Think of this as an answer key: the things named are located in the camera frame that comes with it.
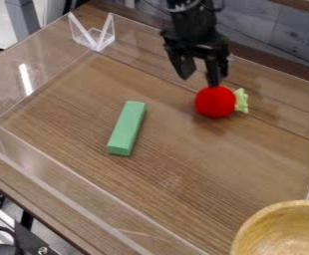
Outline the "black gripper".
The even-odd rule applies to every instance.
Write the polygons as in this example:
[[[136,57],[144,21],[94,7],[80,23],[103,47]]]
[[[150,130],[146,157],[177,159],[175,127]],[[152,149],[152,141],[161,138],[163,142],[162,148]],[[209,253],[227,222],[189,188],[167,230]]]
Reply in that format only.
[[[217,32],[205,34],[198,39],[182,39],[174,30],[162,30],[163,49],[167,53],[177,74],[187,80],[195,71],[195,58],[205,59],[206,79],[210,87],[219,85],[218,70],[227,75],[230,55],[227,39]]]

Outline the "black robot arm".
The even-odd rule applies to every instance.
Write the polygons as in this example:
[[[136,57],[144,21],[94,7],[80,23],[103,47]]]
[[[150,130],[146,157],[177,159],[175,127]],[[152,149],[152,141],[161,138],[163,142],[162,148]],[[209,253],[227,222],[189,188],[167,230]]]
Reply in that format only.
[[[213,0],[166,0],[171,27],[162,29],[163,49],[177,74],[183,80],[193,75],[195,58],[205,62],[207,85],[214,88],[227,77],[227,39],[217,31],[215,13],[225,7]]]

